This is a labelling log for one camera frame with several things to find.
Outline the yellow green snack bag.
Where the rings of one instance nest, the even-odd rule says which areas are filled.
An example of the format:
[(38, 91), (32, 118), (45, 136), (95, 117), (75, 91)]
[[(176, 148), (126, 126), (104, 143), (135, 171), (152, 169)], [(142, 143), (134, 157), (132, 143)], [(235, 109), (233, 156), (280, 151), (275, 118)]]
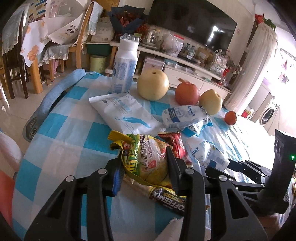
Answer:
[(141, 185), (171, 189), (167, 148), (163, 141), (144, 134), (123, 134), (111, 131), (111, 149), (121, 150), (121, 160), (127, 175)]

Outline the coffeemix sachet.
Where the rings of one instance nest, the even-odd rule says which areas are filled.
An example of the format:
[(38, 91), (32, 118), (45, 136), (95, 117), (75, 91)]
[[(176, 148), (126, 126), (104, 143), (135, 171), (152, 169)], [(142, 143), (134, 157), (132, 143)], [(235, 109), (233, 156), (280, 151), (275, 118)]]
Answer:
[(134, 190), (149, 198), (150, 200), (160, 204), (161, 206), (170, 209), (173, 213), (184, 216), (186, 207), (186, 198), (178, 197), (162, 187), (146, 186), (137, 183), (127, 175), (123, 180)]

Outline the pink plastic bucket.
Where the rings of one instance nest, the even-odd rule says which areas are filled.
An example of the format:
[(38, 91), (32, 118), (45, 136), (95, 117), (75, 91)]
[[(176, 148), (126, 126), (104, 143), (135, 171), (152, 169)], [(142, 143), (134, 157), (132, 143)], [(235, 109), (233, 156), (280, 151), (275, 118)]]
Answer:
[(15, 188), (14, 180), (9, 177), (2, 170), (0, 172), (0, 209), (1, 214), (4, 219), (8, 223), (10, 227), (12, 227), (12, 200), (13, 193)]

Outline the washing machine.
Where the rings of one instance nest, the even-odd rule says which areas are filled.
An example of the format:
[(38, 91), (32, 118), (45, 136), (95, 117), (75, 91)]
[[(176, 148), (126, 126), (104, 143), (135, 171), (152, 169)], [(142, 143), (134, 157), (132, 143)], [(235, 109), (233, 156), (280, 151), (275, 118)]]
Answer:
[(267, 105), (267, 107), (264, 109), (264, 111), (262, 112), (262, 114), (259, 117), (259, 123), (262, 126), (267, 125), (268, 123), (272, 122), (276, 112), (278, 111), (278, 107), (279, 105), (276, 103), (276, 101), (274, 99), (272, 99), (269, 104)]

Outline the small orange tangerine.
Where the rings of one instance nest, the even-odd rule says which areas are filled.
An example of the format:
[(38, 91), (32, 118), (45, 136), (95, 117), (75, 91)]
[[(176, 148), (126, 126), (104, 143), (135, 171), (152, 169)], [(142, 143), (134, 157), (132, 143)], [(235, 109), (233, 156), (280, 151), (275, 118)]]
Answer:
[(229, 111), (225, 114), (224, 116), (224, 121), (228, 124), (228, 125), (234, 125), (237, 121), (237, 114), (234, 111)]

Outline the red snack wrapper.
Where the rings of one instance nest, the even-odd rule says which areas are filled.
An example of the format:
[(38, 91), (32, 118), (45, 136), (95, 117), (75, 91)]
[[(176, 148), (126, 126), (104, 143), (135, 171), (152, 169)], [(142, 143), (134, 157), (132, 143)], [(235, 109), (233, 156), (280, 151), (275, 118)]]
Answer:
[(173, 147), (173, 154), (176, 158), (185, 161), (187, 167), (193, 167), (193, 163), (185, 149), (180, 132), (161, 132), (158, 136)]

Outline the crumpled blue white wrapper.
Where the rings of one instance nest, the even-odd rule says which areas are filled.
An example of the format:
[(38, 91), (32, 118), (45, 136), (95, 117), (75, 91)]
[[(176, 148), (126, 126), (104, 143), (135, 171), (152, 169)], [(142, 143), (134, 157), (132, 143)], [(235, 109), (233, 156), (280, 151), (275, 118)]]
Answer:
[(213, 125), (206, 110), (196, 105), (167, 108), (163, 110), (162, 119), (166, 128), (179, 129), (187, 136), (198, 136), (206, 127)]

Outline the small yellow pear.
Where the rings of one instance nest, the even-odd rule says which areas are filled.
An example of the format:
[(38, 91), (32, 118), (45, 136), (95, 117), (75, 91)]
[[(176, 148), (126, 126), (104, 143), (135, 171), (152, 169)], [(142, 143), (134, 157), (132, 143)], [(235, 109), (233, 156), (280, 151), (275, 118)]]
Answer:
[(208, 115), (217, 114), (223, 104), (222, 97), (213, 89), (205, 91), (199, 99), (199, 106), (201, 106)]

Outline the white blue snack bag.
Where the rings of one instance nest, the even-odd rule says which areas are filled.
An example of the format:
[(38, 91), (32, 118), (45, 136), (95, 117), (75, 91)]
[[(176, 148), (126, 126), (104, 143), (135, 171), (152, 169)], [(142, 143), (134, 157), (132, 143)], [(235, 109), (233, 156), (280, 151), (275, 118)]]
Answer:
[(155, 137), (165, 130), (164, 124), (154, 118), (129, 93), (94, 96), (89, 98), (89, 102), (114, 131)]

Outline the red apple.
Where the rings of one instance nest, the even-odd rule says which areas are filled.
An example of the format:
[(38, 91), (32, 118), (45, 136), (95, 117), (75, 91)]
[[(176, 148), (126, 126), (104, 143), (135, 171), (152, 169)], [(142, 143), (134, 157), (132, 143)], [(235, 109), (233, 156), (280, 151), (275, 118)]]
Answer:
[(200, 98), (196, 85), (184, 81), (175, 90), (175, 100), (179, 105), (197, 105)]

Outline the white curtain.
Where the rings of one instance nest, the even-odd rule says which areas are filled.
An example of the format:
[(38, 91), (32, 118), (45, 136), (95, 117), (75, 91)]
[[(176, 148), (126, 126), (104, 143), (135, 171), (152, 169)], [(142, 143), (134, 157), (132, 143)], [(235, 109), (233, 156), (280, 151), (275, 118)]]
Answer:
[(237, 77), (230, 97), (224, 102), (227, 110), (241, 115), (254, 98), (271, 59), (275, 55), (277, 35), (274, 29), (260, 23), (247, 48), (242, 72)]

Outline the white blue bottle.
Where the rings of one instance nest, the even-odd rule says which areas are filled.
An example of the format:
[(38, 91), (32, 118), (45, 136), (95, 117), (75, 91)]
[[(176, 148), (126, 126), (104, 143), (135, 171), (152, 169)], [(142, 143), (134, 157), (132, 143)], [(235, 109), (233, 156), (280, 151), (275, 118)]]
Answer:
[(137, 66), (138, 41), (121, 39), (114, 58), (111, 77), (111, 93), (125, 93), (131, 89), (133, 76)]

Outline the large yellow pear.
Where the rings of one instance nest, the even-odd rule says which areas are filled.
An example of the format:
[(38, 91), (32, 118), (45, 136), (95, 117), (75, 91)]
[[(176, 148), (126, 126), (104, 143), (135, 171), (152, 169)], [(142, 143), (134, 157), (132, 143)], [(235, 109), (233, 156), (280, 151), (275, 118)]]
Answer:
[(150, 101), (158, 101), (163, 98), (169, 87), (167, 75), (159, 69), (145, 69), (137, 79), (138, 94)]

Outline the wooden dining chair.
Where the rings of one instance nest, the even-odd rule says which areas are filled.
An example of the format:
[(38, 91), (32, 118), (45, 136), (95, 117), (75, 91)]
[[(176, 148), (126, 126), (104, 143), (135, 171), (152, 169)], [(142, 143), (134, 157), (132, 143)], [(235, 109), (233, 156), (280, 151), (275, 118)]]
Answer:
[(61, 38), (58, 43), (66, 46), (66, 55), (75, 53), (76, 68), (82, 68), (81, 54), (89, 35), (95, 35), (96, 25), (104, 7), (96, 1), (89, 1), (82, 13), (72, 22), (62, 28)]

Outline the black flat television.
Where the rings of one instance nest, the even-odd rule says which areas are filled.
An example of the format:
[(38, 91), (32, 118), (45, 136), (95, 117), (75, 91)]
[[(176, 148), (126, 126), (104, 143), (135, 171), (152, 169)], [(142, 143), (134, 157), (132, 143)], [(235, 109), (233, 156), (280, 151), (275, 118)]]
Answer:
[(153, 1), (147, 22), (226, 51), (237, 23), (208, 1)]

